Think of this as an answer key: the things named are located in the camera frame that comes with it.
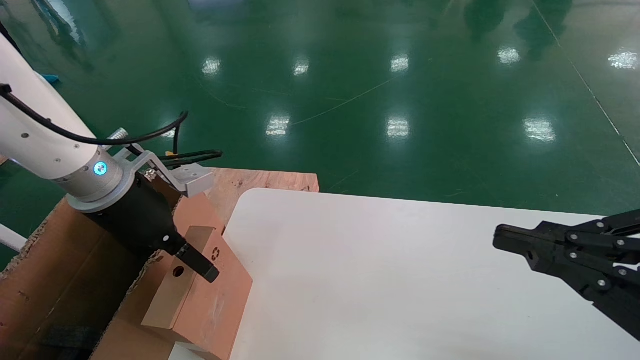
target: floor line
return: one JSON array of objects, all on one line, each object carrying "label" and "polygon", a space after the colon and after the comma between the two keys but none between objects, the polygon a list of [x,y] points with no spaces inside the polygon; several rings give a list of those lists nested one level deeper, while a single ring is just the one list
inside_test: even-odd
[{"label": "floor line", "polygon": [[636,164],[640,167],[640,161],[638,161],[638,158],[636,157],[636,155],[634,154],[633,151],[631,151],[631,148],[629,147],[629,144],[627,143],[627,140],[625,139],[624,136],[622,136],[622,134],[618,131],[618,127],[616,126],[616,124],[614,124],[613,120],[611,120],[611,118],[609,117],[609,114],[607,114],[607,112],[604,110],[604,108],[602,107],[602,104],[600,103],[600,100],[598,100],[598,98],[596,97],[596,94],[593,93],[593,90],[591,89],[591,87],[589,86],[589,84],[587,83],[587,81],[584,79],[584,77],[582,76],[582,74],[580,73],[580,71],[578,70],[578,68],[575,66],[575,64],[573,63],[573,61],[571,60],[571,58],[569,57],[569,54],[566,52],[566,50],[564,49],[564,47],[562,47],[562,45],[560,44],[560,40],[558,39],[558,37],[556,36],[556,33],[554,33],[554,30],[551,28],[551,26],[549,25],[549,23],[547,22],[547,20],[545,19],[545,17],[542,15],[542,12],[540,11],[540,9],[538,8],[538,4],[536,4],[535,0],[531,0],[531,3],[533,4],[533,6],[536,8],[536,11],[538,11],[538,15],[540,15],[540,18],[542,18],[542,21],[545,22],[545,25],[547,25],[547,28],[549,29],[549,32],[551,33],[551,35],[554,37],[554,39],[556,40],[556,44],[558,45],[558,47],[560,48],[560,50],[562,50],[562,52],[564,53],[564,57],[569,61],[569,64],[571,64],[571,66],[573,67],[573,69],[575,70],[575,72],[578,74],[578,77],[580,77],[580,80],[582,80],[582,83],[584,83],[584,86],[587,87],[587,90],[589,90],[589,93],[591,94],[593,100],[596,102],[596,104],[598,105],[598,107],[600,108],[600,111],[602,111],[602,113],[604,114],[604,116],[607,118],[607,120],[609,121],[609,123],[611,124],[611,126],[613,127],[613,129],[616,131],[616,134],[618,134],[618,136],[620,136],[620,138],[622,139],[622,142],[625,144],[625,147],[627,148],[627,150],[629,151],[629,154],[631,154],[631,156],[633,157],[633,159],[636,161]]}]

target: black cable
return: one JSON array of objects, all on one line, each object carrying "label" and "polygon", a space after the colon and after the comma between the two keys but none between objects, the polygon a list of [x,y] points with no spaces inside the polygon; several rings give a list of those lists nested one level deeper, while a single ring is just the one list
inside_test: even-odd
[{"label": "black cable", "polygon": [[155,130],[149,134],[137,136],[135,138],[124,138],[124,139],[114,139],[114,140],[94,139],[94,138],[87,138],[84,136],[74,134],[70,131],[63,129],[60,126],[54,125],[50,119],[45,119],[42,115],[38,114],[36,111],[31,109],[27,104],[23,103],[20,99],[18,99],[16,96],[11,94],[11,87],[7,84],[0,84],[0,96],[3,97],[8,102],[10,102],[16,108],[18,108],[18,110],[25,113],[25,115],[32,118],[35,122],[53,131],[54,133],[60,136],[64,136],[65,138],[71,139],[73,141],[77,141],[81,143],[89,143],[92,145],[130,145],[132,143],[147,141],[149,139],[153,139],[162,134],[165,134],[175,127],[180,126],[180,124],[183,123],[187,119],[187,116],[189,115],[188,111],[183,111],[182,113],[180,113],[180,116],[178,117],[178,119],[172,122],[171,124],[161,129]]},{"label": "black cable", "polygon": [[195,159],[165,161],[165,162],[163,162],[163,164],[166,167],[179,167],[179,166],[183,166],[183,165],[190,165],[190,164],[193,164],[193,163],[199,163],[201,161],[216,159],[216,158],[219,158],[221,156],[222,156],[222,152],[220,152],[218,154],[211,154],[211,155],[201,156],[201,157],[195,158]]},{"label": "black cable", "polygon": [[184,158],[192,158],[193,156],[215,155],[215,154],[220,154],[220,156],[222,156],[222,151],[220,151],[220,150],[202,150],[202,151],[195,151],[195,152],[185,152],[184,154],[158,156],[158,159],[160,159],[160,160],[177,160],[177,159],[184,159]]},{"label": "black cable", "polygon": [[178,136],[180,135],[180,126],[175,127],[175,133],[173,134],[173,154],[178,154]]},{"label": "black cable", "polygon": [[131,154],[134,154],[135,156],[142,155],[142,152],[140,152],[140,150],[138,150],[135,147],[133,147],[133,145],[128,145],[128,146],[125,146],[125,147],[127,148],[127,150],[129,150],[129,152],[131,152]]}]

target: white pipe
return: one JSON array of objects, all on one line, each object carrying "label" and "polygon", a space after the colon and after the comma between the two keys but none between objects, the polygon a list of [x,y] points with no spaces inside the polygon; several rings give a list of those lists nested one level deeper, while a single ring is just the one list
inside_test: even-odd
[{"label": "white pipe", "polygon": [[3,224],[0,224],[0,243],[20,252],[20,249],[27,243],[27,239],[21,237],[18,233]]}]

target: cardboard box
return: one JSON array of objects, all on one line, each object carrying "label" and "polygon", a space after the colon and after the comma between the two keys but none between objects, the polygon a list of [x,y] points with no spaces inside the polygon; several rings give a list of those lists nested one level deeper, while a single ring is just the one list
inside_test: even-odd
[{"label": "cardboard box", "polygon": [[253,281],[213,228],[192,226],[186,239],[213,260],[220,275],[210,284],[174,259],[142,325],[204,359],[227,360]]}]

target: wooden board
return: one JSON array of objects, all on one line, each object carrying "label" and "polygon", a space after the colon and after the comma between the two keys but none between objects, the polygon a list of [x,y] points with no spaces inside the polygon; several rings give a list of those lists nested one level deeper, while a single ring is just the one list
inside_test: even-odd
[{"label": "wooden board", "polygon": [[208,197],[225,225],[229,222],[238,199],[247,190],[267,188],[320,192],[318,177],[315,174],[236,168],[212,168],[211,171],[214,185]]}]

